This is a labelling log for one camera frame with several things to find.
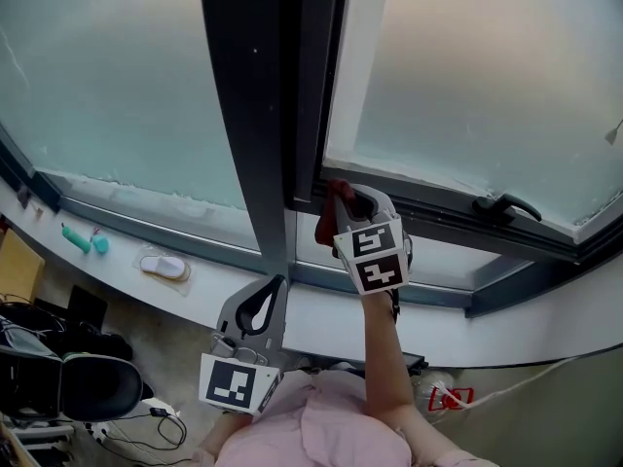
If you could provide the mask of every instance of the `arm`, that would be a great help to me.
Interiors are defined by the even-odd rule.
[[[216,461],[221,448],[230,439],[230,436],[250,425],[252,420],[253,417],[250,415],[222,413],[216,420],[214,427],[202,441],[200,448],[211,454],[214,457],[214,461]]]
[[[365,318],[367,414],[399,429],[419,465],[433,465],[458,447],[416,409],[391,314],[391,299],[381,292],[361,299]]]

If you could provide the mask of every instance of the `window frame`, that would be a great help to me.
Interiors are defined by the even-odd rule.
[[[225,129],[259,251],[182,233],[62,194],[0,126],[0,176],[52,210],[217,263],[355,294],[345,271],[296,260],[296,213],[320,214],[330,178],[387,192],[416,236],[502,254],[507,275],[473,291],[412,282],[401,301],[464,309],[467,317],[522,303],[598,268],[623,249],[623,216],[581,244],[523,216],[512,226],[476,215],[473,196],[322,166],[347,0],[202,0]],[[513,269],[520,260],[532,265]]]
[[[304,150],[296,155],[296,193],[292,198],[295,210],[320,214],[327,181],[343,178],[386,192],[401,215],[408,234],[534,261],[527,268],[471,292],[471,305],[465,309],[467,317],[480,316],[533,299],[573,281],[621,253],[623,213],[616,217],[611,215],[612,209],[620,209],[620,205],[610,209],[608,216],[598,217],[603,227],[596,232],[590,231],[590,235],[586,234],[588,237],[578,244],[569,235],[522,215],[512,225],[505,225],[476,214],[472,208],[474,196],[356,169],[324,166],[347,0],[324,1],[332,2],[333,16],[324,18],[332,19],[333,23],[324,23],[323,26],[330,32],[325,31],[315,40],[308,40],[306,46],[301,48],[302,63],[313,56],[329,59],[324,69],[316,69],[316,74],[324,72],[324,82],[319,82],[317,78],[309,81],[306,76],[300,79],[300,98],[306,98],[312,92],[321,95],[323,101],[315,106],[312,114],[307,113],[311,122],[298,126],[297,146]],[[312,130],[313,126],[318,126],[317,132]]]

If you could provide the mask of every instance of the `window handle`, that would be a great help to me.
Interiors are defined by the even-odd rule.
[[[537,222],[541,221],[541,213],[524,200],[511,196],[510,194],[503,194],[497,199],[477,198],[472,202],[472,207],[478,214],[488,216],[489,218],[493,218],[503,223],[510,223],[517,218],[517,213],[511,206],[523,209],[530,214],[534,220]]]

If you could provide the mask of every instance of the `cable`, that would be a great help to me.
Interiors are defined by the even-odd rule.
[[[25,303],[19,302],[19,301],[7,301],[7,297],[11,296],[14,298],[18,298],[20,300],[24,300]],[[65,322],[57,317],[56,315],[50,313],[49,311],[46,311],[44,309],[42,309],[41,307],[38,307],[36,305],[33,305],[30,300],[28,300],[27,298],[23,297],[23,296],[18,296],[17,294],[4,294],[4,293],[0,293],[0,299],[2,301],[2,303],[0,303],[0,306],[15,306],[19,309],[34,309],[36,311],[40,311],[42,313],[45,313],[47,316],[49,316],[50,318],[52,318],[52,320],[55,322],[55,324],[58,327],[58,332],[64,334],[67,330],[66,326],[65,326]],[[46,332],[56,332],[53,329],[49,329]]]
[[[120,418],[115,418],[114,420],[112,420],[113,422],[116,422],[117,420],[130,420],[131,418],[139,418],[141,416],[153,416],[150,413],[145,413],[143,415],[133,415],[133,416],[122,416]]]
[[[445,394],[446,396],[448,396],[451,400],[454,400],[458,405],[461,406],[461,409],[459,410],[459,412],[463,411],[463,410],[470,410],[470,409],[474,409],[480,405],[482,405],[483,403],[487,403],[488,401],[492,400],[493,398],[496,398],[497,396],[501,396],[503,394],[509,393],[511,391],[514,391],[515,389],[517,389],[518,387],[521,387],[523,385],[526,385],[530,382],[533,382],[534,380],[537,380],[538,378],[543,377],[545,374],[549,374],[550,372],[552,372],[555,369],[558,369],[559,367],[562,367],[563,365],[565,365],[568,362],[572,362],[573,360],[576,360],[578,357],[574,356],[573,358],[567,358],[566,360],[561,360],[558,363],[555,363],[554,365],[551,365],[549,367],[547,367],[544,371],[540,372],[539,374],[536,374],[536,376],[532,376],[530,378],[527,378],[526,380],[522,380],[521,382],[518,382],[514,385],[511,385],[510,387],[506,388],[506,389],[502,389],[501,391],[496,391],[493,392],[491,394],[488,394],[487,396],[481,398],[480,400],[476,400],[473,401],[471,403],[464,403],[462,402],[459,398],[457,398],[454,394],[452,394],[444,385],[443,382],[438,381],[438,382],[434,382],[434,386],[437,387],[443,394]]]
[[[158,423],[158,434],[160,434],[160,436],[169,444],[172,445],[172,448],[161,448],[161,447],[154,447],[153,445],[149,445],[148,443],[144,443],[142,441],[133,441],[130,438],[128,438],[128,436],[123,432],[123,429],[119,428],[119,430],[121,431],[122,434],[124,434],[124,436],[126,436],[127,439],[122,439],[122,438],[112,438],[110,436],[108,436],[105,432],[104,435],[106,436],[106,438],[108,438],[111,441],[117,441],[120,443],[127,443],[129,445],[132,445],[133,447],[140,449],[141,451],[143,451],[146,454],[149,454],[150,456],[154,456],[153,454],[151,454],[149,451],[146,451],[142,448],[140,448],[138,445],[143,445],[144,447],[150,448],[150,449],[154,449],[157,451],[175,451],[177,449],[179,449],[184,442],[186,441],[186,437],[188,435],[188,428],[186,427],[186,424],[184,423],[184,421],[178,417],[177,415],[173,415],[169,412],[167,412],[164,409],[157,409],[157,408],[152,408],[150,409],[149,413],[145,413],[145,414],[141,414],[141,415],[133,415],[133,416],[126,416],[126,417],[121,417],[121,418],[116,418],[115,420],[113,420],[112,422],[114,423],[117,420],[130,420],[132,418],[139,418],[139,417],[144,417],[144,416],[158,416],[161,418],[160,422]],[[177,441],[173,441],[171,440],[163,431],[162,431],[162,426],[163,423],[165,422],[165,420],[169,420],[170,422],[172,422],[180,431],[180,438]],[[125,460],[129,460],[131,462],[136,462],[140,465],[145,465],[148,467],[154,467],[154,466],[168,466],[168,465],[177,465],[178,463],[181,462],[192,462],[193,459],[192,458],[182,458],[181,460],[177,460],[175,462],[170,462],[170,463],[166,463],[166,462],[162,462],[162,463],[146,463],[146,462],[141,462],[139,460],[133,459],[133,458],[129,458],[127,456],[124,456],[120,453],[117,453],[116,451],[109,449],[108,447],[106,447],[105,445],[103,445],[103,443],[101,443],[100,439],[96,440],[97,443],[103,447],[104,449],[107,449],[108,451],[110,451],[113,454],[116,454],[117,456],[120,456],[121,458],[125,459]]]
[[[125,439],[129,440],[128,435],[124,432],[124,430],[115,422],[111,422],[110,423],[111,428],[114,428],[119,434],[121,434]],[[148,456],[150,456],[153,460],[157,461],[157,462],[165,462],[164,460],[162,460],[159,456],[153,454],[151,451],[145,449],[145,448],[141,448],[139,445],[131,445],[133,448],[138,449],[141,453],[144,453]]]
[[[112,441],[119,441],[121,443],[130,443],[132,445],[142,445],[143,447],[155,449],[157,451],[175,451],[176,449],[179,449],[184,444],[184,442],[186,441],[187,429],[186,429],[186,424],[184,424],[184,422],[179,417],[176,417],[176,419],[180,421],[181,425],[178,424],[177,422],[175,422],[175,420],[173,420],[171,418],[172,416],[174,416],[174,415],[167,415],[167,416],[164,416],[161,419],[161,421],[158,424],[158,434],[160,434],[161,437],[167,443],[170,443],[171,445],[173,445],[173,448],[154,447],[153,445],[150,445],[150,444],[142,442],[142,441],[124,440],[124,439],[121,439],[121,438],[111,438],[108,435],[106,435],[106,437],[109,440],[112,440]],[[161,430],[161,427],[163,425],[163,422],[165,422],[165,420],[169,420],[171,423],[175,424],[177,426],[177,428],[179,429],[179,431],[181,433],[181,436],[180,436],[180,439],[178,441],[172,441]]]
[[[0,326],[1,326],[0,332],[21,330],[21,331],[28,332],[30,334],[34,334],[42,338],[45,338],[48,336],[47,334],[45,334],[46,332],[54,332],[50,330],[35,331],[32,329],[26,329],[25,327],[22,327],[21,325],[18,325],[17,323],[13,323],[11,320],[8,320],[7,318],[2,317],[1,315],[0,315]]]

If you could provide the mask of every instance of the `green object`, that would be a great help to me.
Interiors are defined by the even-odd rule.
[[[91,243],[82,236],[75,233],[69,227],[62,227],[62,236],[69,240],[72,244],[80,247],[85,253],[91,251]]]
[[[95,251],[99,254],[104,254],[108,251],[108,239],[103,235],[94,235],[91,237],[91,242],[93,243],[93,247]]]

